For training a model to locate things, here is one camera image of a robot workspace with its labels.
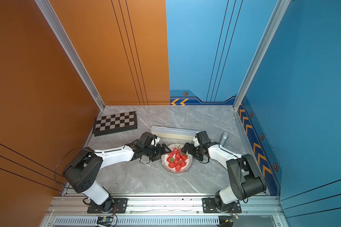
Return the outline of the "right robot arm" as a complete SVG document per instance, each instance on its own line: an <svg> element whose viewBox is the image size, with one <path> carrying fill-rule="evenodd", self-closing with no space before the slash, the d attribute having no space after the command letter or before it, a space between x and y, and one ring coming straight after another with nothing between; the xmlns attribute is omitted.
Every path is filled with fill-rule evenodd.
<svg viewBox="0 0 341 227"><path fill-rule="evenodd" d="M267 190L253 155L241 155L224 148L221 142L212 142L206 131L196 133L193 142L185 143L181 151L201 163L204 157L215 160L227 170L229 186L216 192L214 197L218 212L233 211L240 201L247 202L250 197Z"/></svg>

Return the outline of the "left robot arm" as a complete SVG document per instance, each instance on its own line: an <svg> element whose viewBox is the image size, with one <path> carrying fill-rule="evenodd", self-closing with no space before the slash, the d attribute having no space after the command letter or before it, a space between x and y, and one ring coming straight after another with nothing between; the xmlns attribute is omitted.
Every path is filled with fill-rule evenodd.
<svg viewBox="0 0 341 227"><path fill-rule="evenodd" d="M112 195L97 181L99 171L107 166L134 161L143 156L147 156L150 161L157 161L162 155L172 152L164 143L159 144L159 141L160 138L156 135L144 132L139 139L119 148L82 148L63 170L63 177L77 193L90 199L90 203L86 203L90 208L101 213L114 212L115 202Z"/></svg>

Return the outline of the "cream plastic wrap dispenser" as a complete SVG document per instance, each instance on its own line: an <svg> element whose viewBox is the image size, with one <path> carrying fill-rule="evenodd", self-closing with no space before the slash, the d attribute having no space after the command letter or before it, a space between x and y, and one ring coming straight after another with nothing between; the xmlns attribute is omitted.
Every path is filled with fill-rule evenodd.
<svg viewBox="0 0 341 227"><path fill-rule="evenodd" d="M151 133L161 138L192 141L198 130L152 126Z"/></svg>

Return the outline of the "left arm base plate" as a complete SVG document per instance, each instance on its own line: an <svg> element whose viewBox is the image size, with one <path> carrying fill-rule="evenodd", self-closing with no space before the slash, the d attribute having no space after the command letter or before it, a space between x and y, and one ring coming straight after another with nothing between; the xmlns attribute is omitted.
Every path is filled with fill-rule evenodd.
<svg viewBox="0 0 341 227"><path fill-rule="evenodd" d="M124 214L127 209L128 198L108 198L101 205L97 205L93 200L90 203L83 202L88 206L89 214Z"/></svg>

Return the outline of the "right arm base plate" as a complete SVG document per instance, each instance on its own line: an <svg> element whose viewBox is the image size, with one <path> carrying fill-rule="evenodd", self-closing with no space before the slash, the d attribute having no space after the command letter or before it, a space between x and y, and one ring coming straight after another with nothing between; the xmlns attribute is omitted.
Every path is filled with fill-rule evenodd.
<svg viewBox="0 0 341 227"><path fill-rule="evenodd" d="M242 212L239 201L225 204L218 197L202 198L202 208L204 213L236 213Z"/></svg>

